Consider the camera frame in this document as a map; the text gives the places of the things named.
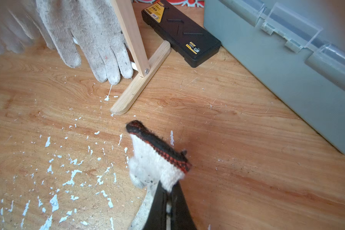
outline wooden stand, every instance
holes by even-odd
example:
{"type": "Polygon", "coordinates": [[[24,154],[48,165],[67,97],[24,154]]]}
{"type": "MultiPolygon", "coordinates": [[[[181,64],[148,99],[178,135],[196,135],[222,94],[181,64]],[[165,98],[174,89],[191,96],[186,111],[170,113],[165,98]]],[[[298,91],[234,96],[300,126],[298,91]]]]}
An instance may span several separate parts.
{"type": "Polygon", "coordinates": [[[160,47],[148,60],[142,37],[140,36],[137,20],[134,15],[132,2],[130,0],[110,0],[114,7],[115,14],[119,20],[126,43],[132,54],[138,69],[138,75],[132,80],[123,94],[111,107],[115,115],[126,113],[134,101],[146,87],[152,76],[156,73],[162,62],[169,55],[171,48],[168,41],[162,42],[160,47]]]}

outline gray plastic box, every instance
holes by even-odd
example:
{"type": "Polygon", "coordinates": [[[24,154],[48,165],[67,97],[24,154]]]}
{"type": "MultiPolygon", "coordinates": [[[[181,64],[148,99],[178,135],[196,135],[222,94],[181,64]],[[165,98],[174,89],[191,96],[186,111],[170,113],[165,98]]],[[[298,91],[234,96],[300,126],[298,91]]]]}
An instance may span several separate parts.
{"type": "Polygon", "coordinates": [[[345,154],[345,0],[206,0],[204,27],[345,154]]]}

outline wooden floor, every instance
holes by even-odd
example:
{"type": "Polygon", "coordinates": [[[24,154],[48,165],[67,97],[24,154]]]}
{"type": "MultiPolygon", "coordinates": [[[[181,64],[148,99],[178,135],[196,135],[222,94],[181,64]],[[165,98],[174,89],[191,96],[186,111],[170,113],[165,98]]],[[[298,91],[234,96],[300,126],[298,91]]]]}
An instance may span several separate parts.
{"type": "MultiPolygon", "coordinates": [[[[150,57],[162,39],[141,19],[147,5],[133,6],[150,57]]],[[[203,24],[202,8],[178,8],[203,24]]],[[[105,101],[110,85],[82,58],[71,69],[43,41],[0,56],[0,229],[39,229],[51,215],[51,229],[127,229],[146,193],[128,177],[134,119],[188,150],[181,185],[198,229],[345,229],[345,156],[224,48],[197,68],[172,51],[113,117],[130,80],[105,101]]]]}

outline work glove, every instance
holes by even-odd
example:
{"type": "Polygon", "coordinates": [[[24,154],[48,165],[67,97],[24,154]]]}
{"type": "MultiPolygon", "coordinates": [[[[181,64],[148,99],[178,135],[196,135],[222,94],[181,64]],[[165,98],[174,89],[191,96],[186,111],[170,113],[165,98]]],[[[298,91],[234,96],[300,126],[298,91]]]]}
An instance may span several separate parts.
{"type": "Polygon", "coordinates": [[[36,10],[35,0],[0,0],[0,54],[24,51],[32,39],[43,35],[47,46],[55,48],[36,10]]]}
{"type": "Polygon", "coordinates": [[[36,2],[40,17],[66,65],[74,68],[81,64],[74,37],[98,81],[118,84],[120,73],[124,78],[132,78],[124,35],[109,0],[36,2]]]}
{"type": "Polygon", "coordinates": [[[134,156],[129,159],[130,179],[138,188],[147,187],[145,199],[129,227],[129,230],[141,230],[146,224],[159,182],[167,193],[171,193],[192,165],[185,157],[186,151],[176,152],[141,122],[130,122],[126,130],[134,148],[134,156]]]}

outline red patterned fabric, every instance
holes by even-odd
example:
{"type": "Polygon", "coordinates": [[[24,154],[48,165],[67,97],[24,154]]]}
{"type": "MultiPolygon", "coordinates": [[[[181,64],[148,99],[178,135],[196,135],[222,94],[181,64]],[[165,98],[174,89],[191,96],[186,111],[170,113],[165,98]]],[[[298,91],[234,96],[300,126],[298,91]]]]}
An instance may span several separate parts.
{"type": "MultiPolygon", "coordinates": [[[[132,0],[133,2],[141,2],[141,3],[155,3],[158,0],[132,0]]],[[[190,7],[204,7],[205,2],[204,0],[167,0],[172,5],[178,6],[190,6],[190,7]]]]}

